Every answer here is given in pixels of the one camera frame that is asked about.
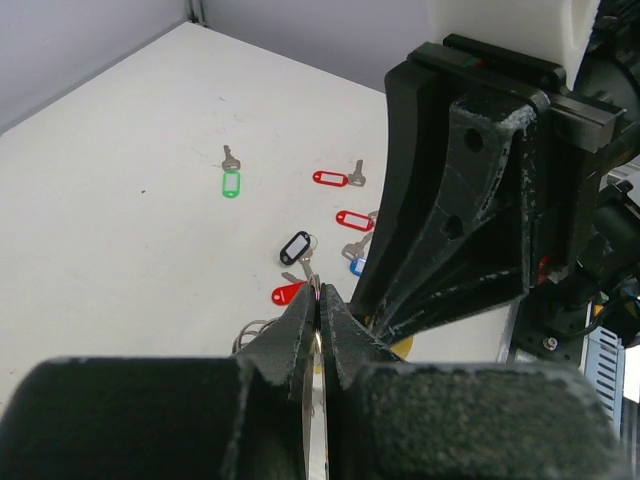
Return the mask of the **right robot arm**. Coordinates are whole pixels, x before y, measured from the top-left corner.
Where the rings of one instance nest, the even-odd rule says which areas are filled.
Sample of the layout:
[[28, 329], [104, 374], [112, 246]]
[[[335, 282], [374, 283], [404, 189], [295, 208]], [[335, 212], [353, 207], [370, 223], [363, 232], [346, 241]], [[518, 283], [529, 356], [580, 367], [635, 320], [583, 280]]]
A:
[[352, 314], [393, 343], [516, 302], [510, 350], [639, 334], [635, 1], [436, 1], [385, 77], [388, 156]]

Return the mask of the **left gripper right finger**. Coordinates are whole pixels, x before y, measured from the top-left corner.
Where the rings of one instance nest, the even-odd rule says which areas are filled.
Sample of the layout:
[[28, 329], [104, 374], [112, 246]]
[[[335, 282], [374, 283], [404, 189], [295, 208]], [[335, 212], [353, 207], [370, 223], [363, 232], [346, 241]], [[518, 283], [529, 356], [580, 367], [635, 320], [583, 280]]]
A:
[[332, 479], [628, 479], [591, 384], [544, 362], [409, 363], [319, 295]]

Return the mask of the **keyring with yellow handle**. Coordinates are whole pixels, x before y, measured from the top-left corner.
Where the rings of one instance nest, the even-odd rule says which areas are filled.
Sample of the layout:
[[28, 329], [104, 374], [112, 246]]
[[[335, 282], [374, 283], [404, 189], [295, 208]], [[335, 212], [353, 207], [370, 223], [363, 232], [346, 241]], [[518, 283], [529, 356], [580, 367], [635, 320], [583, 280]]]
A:
[[[338, 328], [329, 325], [335, 313]], [[315, 367], [335, 362], [333, 333], [347, 335], [347, 366], [356, 371], [368, 361], [400, 362], [349, 312], [334, 286], [314, 276], [301, 287], [285, 312], [265, 322], [254, 338], [234, 343], [233, 358], [251, 363], [260, 385], [242, 397], [249, 412], [243, 421], [235, 469], [240, 479], [307, 479]]]

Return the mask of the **light green tag key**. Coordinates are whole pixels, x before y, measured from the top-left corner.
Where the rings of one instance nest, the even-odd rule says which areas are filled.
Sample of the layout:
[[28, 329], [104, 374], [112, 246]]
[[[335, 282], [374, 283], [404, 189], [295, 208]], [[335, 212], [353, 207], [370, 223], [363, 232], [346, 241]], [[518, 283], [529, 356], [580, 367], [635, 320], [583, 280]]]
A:
[[225, 198], [237, 198], [241, 187], [241, 162], [232, 154], [229, 145], [223, 146], [224, 160], [221, 162], [223, 170], [222, 195]]

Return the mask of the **blue tag key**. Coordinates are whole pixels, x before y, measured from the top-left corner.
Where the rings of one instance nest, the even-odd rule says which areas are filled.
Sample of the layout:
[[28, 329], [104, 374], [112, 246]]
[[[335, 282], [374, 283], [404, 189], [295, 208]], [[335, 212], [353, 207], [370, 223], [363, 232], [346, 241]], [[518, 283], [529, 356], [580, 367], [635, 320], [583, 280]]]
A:
[[341, 251], [342, 256], [350, 262], [350, 272], [357, 277], [364, 270], [366, 264], [365, 248], [372, 240], [373, 235], [373, 231], [368, 232], [361, 240], [346, 244]]

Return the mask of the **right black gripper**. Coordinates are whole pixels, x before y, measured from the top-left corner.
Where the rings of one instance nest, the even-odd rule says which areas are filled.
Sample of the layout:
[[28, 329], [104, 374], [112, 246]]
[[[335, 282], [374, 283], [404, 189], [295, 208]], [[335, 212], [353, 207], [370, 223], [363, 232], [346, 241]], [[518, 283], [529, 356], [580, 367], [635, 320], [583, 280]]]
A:
[[628, 157], [622, 103], [459, 35], [414, 50], [385, 89], [384, 187], [350, 302], [379, 338], [487, 311], [577, 259], [600, 179]]

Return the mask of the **red tag key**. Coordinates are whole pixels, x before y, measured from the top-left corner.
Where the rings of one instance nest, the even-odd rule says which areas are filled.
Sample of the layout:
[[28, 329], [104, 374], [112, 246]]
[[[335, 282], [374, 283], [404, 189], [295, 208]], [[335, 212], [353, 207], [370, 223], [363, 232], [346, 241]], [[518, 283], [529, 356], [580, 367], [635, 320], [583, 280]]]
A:
[[354, 170], [349, 173], [339, 173], [326, 170], [318, 170], [312, 174], [312, 180], [320, 185], [342, 188], [347, 185], [354, 187], [364, 187], [366, 177], [363, 174], [364, 160], [358, 159]]
[[289, 272], [282, 272], [281, 276], [287, 281], [287, 284], [276, 287], [271, 293], [271, 300], [275, 305], [286, 306], [291, 303], [300, 288], [307, 284], [307, 281], [297, 278]]
[[335, 215], [336, 222], [347, 228], [360, 232], [369, 232], [374, 229], [375, 220], [369, 216], [348, 210], [340, 210]]

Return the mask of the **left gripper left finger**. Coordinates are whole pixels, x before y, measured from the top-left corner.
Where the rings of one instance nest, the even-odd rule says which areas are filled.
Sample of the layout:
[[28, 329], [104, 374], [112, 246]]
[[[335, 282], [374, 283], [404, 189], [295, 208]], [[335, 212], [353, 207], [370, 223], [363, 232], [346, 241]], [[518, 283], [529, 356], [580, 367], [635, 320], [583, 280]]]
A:
[[5, 479], [240, 479], [240, 358], [57, 358], [37, 365], [1, 420]]

